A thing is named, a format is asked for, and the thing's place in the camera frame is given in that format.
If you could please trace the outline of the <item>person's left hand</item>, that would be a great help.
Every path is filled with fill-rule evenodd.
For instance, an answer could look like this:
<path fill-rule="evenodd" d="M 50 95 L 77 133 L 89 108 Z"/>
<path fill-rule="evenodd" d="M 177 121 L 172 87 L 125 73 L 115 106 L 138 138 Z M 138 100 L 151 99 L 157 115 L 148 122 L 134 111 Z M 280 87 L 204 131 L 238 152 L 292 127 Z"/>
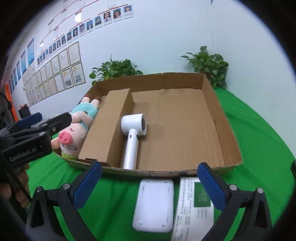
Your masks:
<path fill-rule="evenodd" d="M 29 176 L 27 174 L 27 170 L 30 168 L 30 164 L 27 163 L 26 165 L 22 166 L 22 172 L 20 175 L 18 175 L 18 179 L 20 180 L 22 186 L 25 188 L 27 193 L 30 193 L 29 190 Z M 8 183 L 1 183 L 1 197 L 3 197 L 6 200 L 9 200 L 11 198 L 11 188 Z M 16 200 L 21 204 L 23 208 L 26 208 L 29 206 L 30 201 L 27 199 L 25 194 L 20 190 L 20 188 L 15 189 L 15 197 Z"/>

